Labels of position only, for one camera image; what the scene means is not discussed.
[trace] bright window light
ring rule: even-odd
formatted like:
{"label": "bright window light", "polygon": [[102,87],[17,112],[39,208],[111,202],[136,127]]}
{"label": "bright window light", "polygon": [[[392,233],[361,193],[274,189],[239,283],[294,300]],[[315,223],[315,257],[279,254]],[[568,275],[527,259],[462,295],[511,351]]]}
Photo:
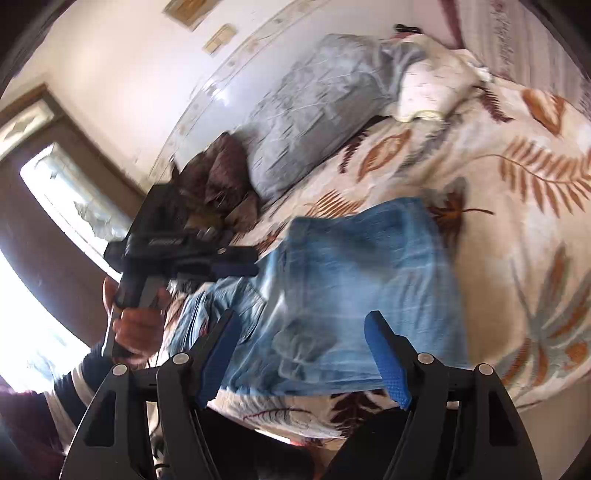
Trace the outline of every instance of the bright window light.
{"label": "bright window light", "polygon": [[17,392],[43,392],[89,348],[58,322],[0,252],[0,375]]}

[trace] sleeve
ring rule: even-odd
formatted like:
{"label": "sleeve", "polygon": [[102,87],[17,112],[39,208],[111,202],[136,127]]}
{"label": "sleeve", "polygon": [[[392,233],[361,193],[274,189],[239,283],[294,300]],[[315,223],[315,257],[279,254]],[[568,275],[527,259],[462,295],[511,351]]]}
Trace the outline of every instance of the sleeve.
{"label": "sleeve", "polygon": [[111,359],[102,357],[101,348],[100,343],[95,345],[78,367],[57,380],[51,391],[44,393],[65,452],[96,391],[113,367]]}

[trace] bedspread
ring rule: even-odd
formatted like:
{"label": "bedspread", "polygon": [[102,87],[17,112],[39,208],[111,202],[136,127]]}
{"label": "bedspread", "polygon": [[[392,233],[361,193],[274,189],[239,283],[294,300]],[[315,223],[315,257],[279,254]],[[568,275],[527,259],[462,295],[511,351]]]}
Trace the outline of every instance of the bedspread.
{"label": "bedspread", "polygon": [[[453,257],[470,360],[495,366],[518,407],[591,365],[591,124],[561,97],[495,79],[445,122],[387,119],[359,134],[235,239],[274,249],[296,216],[337,218],[421,196]],[[393,403],[382,391],[241,397],[211,406],[315,438],[347,436]]]}

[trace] hand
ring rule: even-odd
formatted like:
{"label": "hand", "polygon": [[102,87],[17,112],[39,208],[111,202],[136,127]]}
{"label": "hand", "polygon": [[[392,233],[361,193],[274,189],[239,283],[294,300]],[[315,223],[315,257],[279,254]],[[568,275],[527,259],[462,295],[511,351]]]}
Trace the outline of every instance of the hand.
{"label": "hand", "polygon": [[[111,314],[117,288],[115,280],[110,277],[105,279],[103,304],[107,315]],[[121,318],[113,322],[113,330],[116,332],[115,341],[134,354],[130,359],[134,365],[143,364],[160,350],[164,335],[163,312],[170,301],[171,296],[168,290],[161,288],[158,290],[157,309],[125,309]]]}

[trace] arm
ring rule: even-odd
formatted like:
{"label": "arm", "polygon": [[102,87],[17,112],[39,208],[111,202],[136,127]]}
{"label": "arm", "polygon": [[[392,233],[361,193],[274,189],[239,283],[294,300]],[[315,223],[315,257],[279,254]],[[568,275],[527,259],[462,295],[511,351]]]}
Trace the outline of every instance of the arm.
{"label": "arm", "polygon": [[[103,285],[103,302],[107,312],[111,311],[116,291],[117,284],[110,278],[106,279]],[[121,318],[113,324],[113,329],[117,332],[115,340],[135,355],[117,362],[127,363],[130,368],[134,368],[144,364],[159,350],[164,332],[162,312],[169,302],[170,294],[161,288],[158,292],[161,310],[126,309],[123,312]],[[101,356],[101,347],[101,344],[95,345],[78,367],[57,380],[53,389],[43,394],[64,451],[67,451],[88,405],[114,365],[110,358]]]}

